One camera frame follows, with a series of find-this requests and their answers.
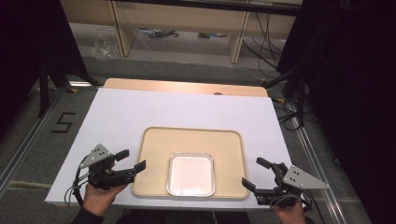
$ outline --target white tabletop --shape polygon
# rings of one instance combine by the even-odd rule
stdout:
[[[260,189],[273,189],[275,176],[256,163],[257,157],[291,165],[290,155],[270,98],[100,89],[76,140],[57,175],[47,203],[64,205],[81,160],[102,144],[112,153],[130,149],[130,157],[115,170],[133,168],[143,132],[149,127],[232,130],[242,137],[247,179]],[[77,203],[72,197],[71,203]],[[178,197],[139,197],[131,188],[121,192],[114,205],[156,209],[244,210],[257,205],[252,193],[243,200]]]

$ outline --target sleeve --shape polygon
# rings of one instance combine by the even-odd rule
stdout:
[[[71,224],[100,224],[105,220],[81,208]]]

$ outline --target hand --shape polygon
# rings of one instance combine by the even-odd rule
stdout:
[[[128,185],[123,185],[109,190],[96,189],[91,184],[85,187],[84,204],[82,207],[92,214],[102,217],[108,207],[114,202],[119,194]]]
[[[301,202],[292,207],[274,207],[277,218],[282,224],[305,224],[304,210]]]

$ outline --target wooden tray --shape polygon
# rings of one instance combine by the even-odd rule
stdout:
[[[223,130],[152,127],[144,132],[139,161],[147,168],[136,176],[132,189],[139,196],[168,196],[169,161],[175,152],[208,153],[213,157],[216,190],[210,198],[243,199],[248,190],[242,140],[239,133]]]

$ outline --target gray carpet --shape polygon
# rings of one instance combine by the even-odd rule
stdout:
[[[109,77],[125,77],[140,79],[158,79],[174,81],[196,81],[204,83],[223,83],[234,85],[259,86],[260,81],[246,71],[235,70],[226,67],[216,67],[196,64],[181,63],[148,63],[148,62],[126,62],[115,60],[98,62],[92,58],[84,58],[84,62],[91,76],[105,81]],[[264,77],[258,70],[250,69],[255,76]],[[276,76],[275,72],[266,72],[270,76]],[[269,90],[270,96],[279,97],[282,84]],[[78,133],[78,129],[87,114],[91,102],[96,93],[95,89],[79,90],[77,93],[66,92],[57,105],[53,108],[43,127],[41,134],[36,139],[30,153],[14,177],[14,181],[25,181],[29,184],[45,184],[41,187],[21,185],[18,182],[8,188],[0,201],[0,224],[3,223],[68,223],[77,212],[77,208],[56,207],[44,203],[48,186],[54,181],[58,174],[64,158]],[[27,134],[29,127],[35,121],[37,114],[38,92],[33,91],[30,102],[21,110],[8,135],[0,143],[1,158],[0,168],[4,170],[12,152],[18,148],[23,137]],[[67,133],[54,133],[53,131],[64,131],[67,125],[57,124],[62,113],[74,113],[64,115],[63,121],[72,122]],[[279,116],[284,111],[277,109]],[[315,149],[320,164],[339,200],[348,223],[371,223],[361,206],[359,198],[350,186],[347,176],[342,167],[332,162],[332,150],[325,135],[320,129],[320,124],[315,121],[314,115],[305,117],[305,130]],[[283,125],[282,132],[293,162],[300,168],[312,173],[307,158],[304,154],[302,144],[297,132],[288,131]],[[313,190],[318,201],[319,210],[324,216],[326,223],[332,223],[332,218],[319,190]],[[113,208],[106,214],[106,223],[114,223],[122,213],[122,209]],[[276,217],[271,211],[249,212],[252,224],[277,223]],[[321,223],[318,209],[307,213],[308,217]]]

